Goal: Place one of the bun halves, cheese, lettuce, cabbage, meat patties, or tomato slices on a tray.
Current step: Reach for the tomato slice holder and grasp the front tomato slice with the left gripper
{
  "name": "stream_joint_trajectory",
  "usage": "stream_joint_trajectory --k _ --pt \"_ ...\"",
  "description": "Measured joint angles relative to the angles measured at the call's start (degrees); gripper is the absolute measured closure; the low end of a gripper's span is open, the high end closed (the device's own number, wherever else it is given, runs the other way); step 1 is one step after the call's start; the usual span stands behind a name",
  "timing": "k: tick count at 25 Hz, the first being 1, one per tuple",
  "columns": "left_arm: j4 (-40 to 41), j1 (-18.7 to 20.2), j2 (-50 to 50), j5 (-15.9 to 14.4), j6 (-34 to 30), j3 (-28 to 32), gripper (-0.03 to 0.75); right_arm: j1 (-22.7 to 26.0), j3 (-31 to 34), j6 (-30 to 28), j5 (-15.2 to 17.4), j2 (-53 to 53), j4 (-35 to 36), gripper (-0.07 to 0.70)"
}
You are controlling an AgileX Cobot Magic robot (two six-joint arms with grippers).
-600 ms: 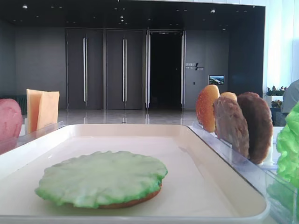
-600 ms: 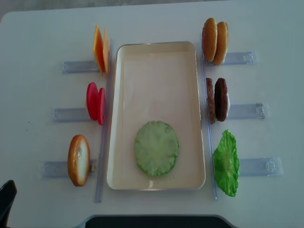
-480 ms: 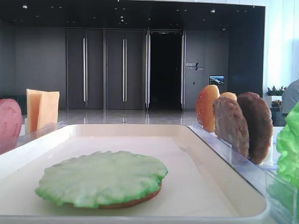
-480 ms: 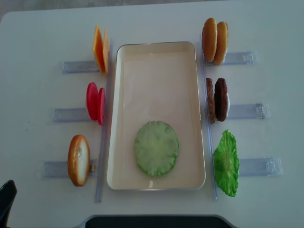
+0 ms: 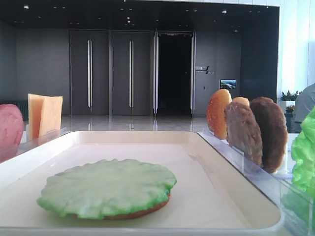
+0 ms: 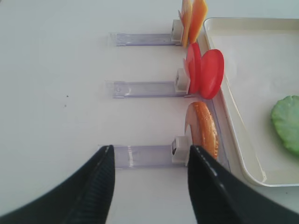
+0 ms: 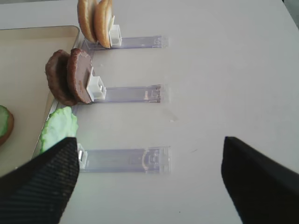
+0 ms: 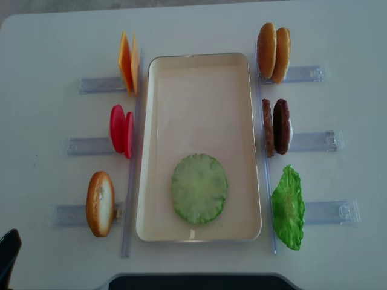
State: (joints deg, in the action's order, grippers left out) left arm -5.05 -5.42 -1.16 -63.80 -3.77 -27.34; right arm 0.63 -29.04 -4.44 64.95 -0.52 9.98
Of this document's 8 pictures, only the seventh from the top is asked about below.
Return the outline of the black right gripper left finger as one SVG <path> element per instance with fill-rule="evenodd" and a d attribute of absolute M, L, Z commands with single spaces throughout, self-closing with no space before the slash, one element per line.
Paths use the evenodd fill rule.
<path fill-rule="evenodd" d="M 0 178 L 0 222 L 58 224 L 78 175 L 77 139 L 67 137 Z"/>

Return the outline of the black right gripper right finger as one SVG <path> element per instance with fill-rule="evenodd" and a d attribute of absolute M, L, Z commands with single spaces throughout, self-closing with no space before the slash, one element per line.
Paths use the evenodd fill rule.
<path fill-rule="evenodd" d="M 244 224 L 297 224 L 299 175 L 236 137 L 226 137 L 221 176 Z"/>

